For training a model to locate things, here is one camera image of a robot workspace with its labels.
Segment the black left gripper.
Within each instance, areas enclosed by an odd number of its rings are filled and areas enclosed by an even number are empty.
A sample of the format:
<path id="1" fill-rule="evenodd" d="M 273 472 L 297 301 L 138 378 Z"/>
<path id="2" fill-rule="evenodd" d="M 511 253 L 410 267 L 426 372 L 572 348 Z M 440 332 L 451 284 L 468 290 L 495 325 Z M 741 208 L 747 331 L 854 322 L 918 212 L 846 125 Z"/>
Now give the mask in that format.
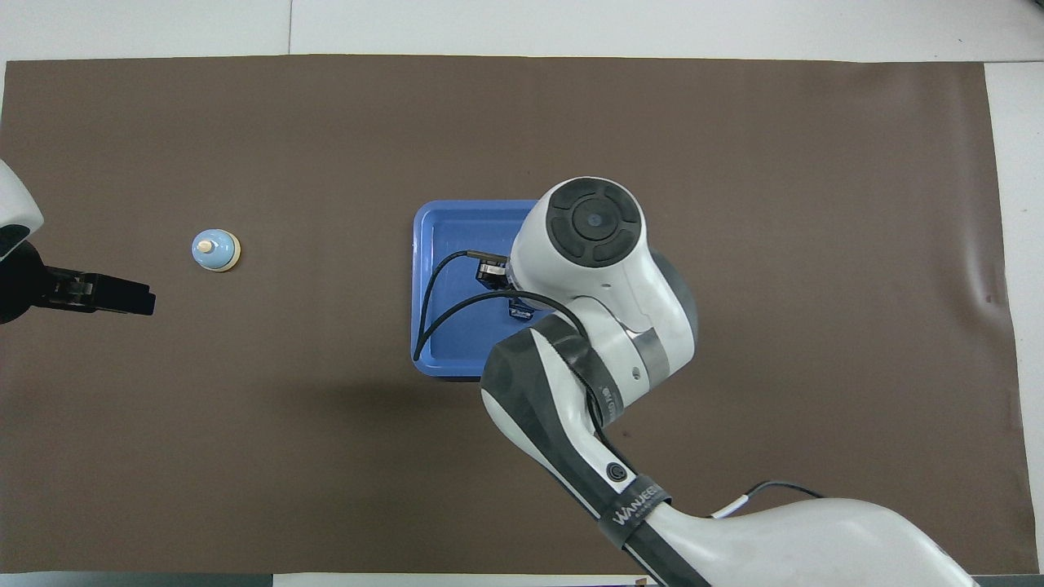
<path id="1" fill-rule="evenodd" d="M 87 313 L 66 287 L 77 282 L 77 271 L 48 267 L 29 242 L 14 248 L 1 263 L 1 323 L 11 323 L 29 308 Z M 106 275 L 89 275 L 88 307 L 121 315 L 152 316 L 156 294 L 148 284 Z"/>

